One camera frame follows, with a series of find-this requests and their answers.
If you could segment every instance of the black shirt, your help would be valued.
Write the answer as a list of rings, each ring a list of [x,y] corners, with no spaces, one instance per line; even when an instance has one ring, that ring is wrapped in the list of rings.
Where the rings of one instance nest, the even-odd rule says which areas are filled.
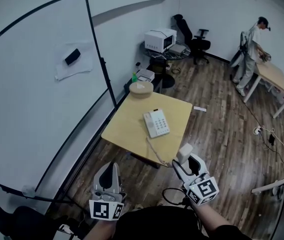
[[[148,207],[124,214],[116,224],[113,240],[206,240],[197,217],[189,209],[174,206]],[[210,239],[249,240],[231,225],[218,227]]]

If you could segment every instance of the light gray pants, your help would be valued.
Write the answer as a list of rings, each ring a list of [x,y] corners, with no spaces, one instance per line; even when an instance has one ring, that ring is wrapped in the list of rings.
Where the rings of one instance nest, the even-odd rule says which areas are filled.
[[[248,84],[248,82],[252,79],[254,70],[255,70],[256,62],[251,59],[251,57],[246,54],[244,61],[239,66],[236,75],[234,77],[234,82],[239,82],[240,79],[242,80],[239,82],[237,88],[243,90],[244,87]]]

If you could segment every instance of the black round table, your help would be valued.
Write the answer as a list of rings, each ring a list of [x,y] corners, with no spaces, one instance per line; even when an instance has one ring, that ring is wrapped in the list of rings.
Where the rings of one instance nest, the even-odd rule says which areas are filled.
[[[140,51],[142,52],[142,54],[144,54],[144,55],[146,55],[150,58],[163,61],[163,70],[162,70],[163,87],[162,88],[170,88],[170,87],[174,86],[174,84],[175,84],[175,79],[171,75],[166,74],[167,61],[181,60],[181,59],[188,57],[191,54],[191,49],[185,43],[180,42],[180,41],[176,41],[176,44],[186,47],[186,49],[182,52],[181,55],[177,55],[177,54],[171,53],[169,51],[165,51],[163,53],[160,53],[160,52],[157,52],[157,51],[146,49],[145,48],[145,42],[142,42],[140,44]]]

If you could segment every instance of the white marker cube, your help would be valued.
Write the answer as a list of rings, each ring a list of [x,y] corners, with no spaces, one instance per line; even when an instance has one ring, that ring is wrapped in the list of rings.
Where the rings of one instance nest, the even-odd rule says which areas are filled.
[[[213,200],[218,193],[219,189],[214,177],[190,185],[187,189],[187,196],[198,206]]]
[[[89,204],[91,218],[103,221],[117,221],[124,208],[124,204],[121,202],[89,200]]]

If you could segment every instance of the black sleeve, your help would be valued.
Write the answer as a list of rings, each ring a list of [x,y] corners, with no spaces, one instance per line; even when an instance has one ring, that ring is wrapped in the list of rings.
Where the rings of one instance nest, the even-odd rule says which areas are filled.
[[[236,226],[223,225],[219,226],[210,237],[211,239],[228,239],[228,240],[251,240],[244,235]]]

